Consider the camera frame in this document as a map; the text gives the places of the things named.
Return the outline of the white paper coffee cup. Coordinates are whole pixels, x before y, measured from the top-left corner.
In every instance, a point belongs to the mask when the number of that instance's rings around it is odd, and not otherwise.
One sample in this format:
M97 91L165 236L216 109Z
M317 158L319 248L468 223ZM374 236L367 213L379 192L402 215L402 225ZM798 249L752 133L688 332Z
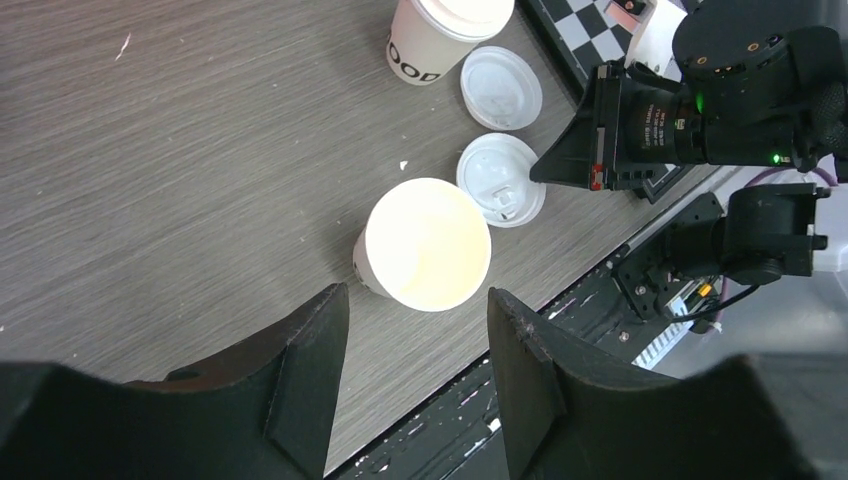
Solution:
M385 56L392 72L415 86L444 77L475 46L457 40L419 12L418 1L399 1L390 27Z

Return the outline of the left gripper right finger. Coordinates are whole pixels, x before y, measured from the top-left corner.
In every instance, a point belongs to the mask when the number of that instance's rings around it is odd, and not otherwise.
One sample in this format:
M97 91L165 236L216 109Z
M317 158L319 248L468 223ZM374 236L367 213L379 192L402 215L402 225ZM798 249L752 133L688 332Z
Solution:
M743 354L678 380L552 325L504 289L487 330L513 479L843 479L847 360Z

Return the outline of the white plastic cup lid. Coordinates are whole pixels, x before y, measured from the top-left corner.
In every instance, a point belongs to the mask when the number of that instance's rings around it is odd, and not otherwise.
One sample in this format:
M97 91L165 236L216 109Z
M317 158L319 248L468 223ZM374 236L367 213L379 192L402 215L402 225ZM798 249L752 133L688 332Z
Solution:
M515 9L513 0L413 0L411 4L440 32L470 42L499 34Z

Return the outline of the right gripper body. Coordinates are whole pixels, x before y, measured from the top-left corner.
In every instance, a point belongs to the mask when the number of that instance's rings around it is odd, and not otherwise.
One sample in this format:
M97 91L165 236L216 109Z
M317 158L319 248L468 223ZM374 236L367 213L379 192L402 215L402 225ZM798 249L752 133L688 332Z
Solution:
M635 153L643 137L638 123L646 118L637 96L665 99L681 87L639 62L595 66L574 118L531 167L529 179L590 191L667 192L682 178L683 167L647 162Z

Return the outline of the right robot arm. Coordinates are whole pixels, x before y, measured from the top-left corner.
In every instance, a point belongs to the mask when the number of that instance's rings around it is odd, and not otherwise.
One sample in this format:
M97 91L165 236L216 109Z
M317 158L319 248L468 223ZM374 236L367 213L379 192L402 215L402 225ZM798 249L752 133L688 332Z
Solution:
M702 1L596 65L537 183L635 190L667 165L815 169L847 179L847 5Z

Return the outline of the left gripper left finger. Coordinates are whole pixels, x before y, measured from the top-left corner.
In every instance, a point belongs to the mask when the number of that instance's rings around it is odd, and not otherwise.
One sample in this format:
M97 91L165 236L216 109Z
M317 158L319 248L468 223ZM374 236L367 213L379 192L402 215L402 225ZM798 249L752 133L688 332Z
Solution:
M320 479L349 332L335 283L158 382L1 366L5 479Z

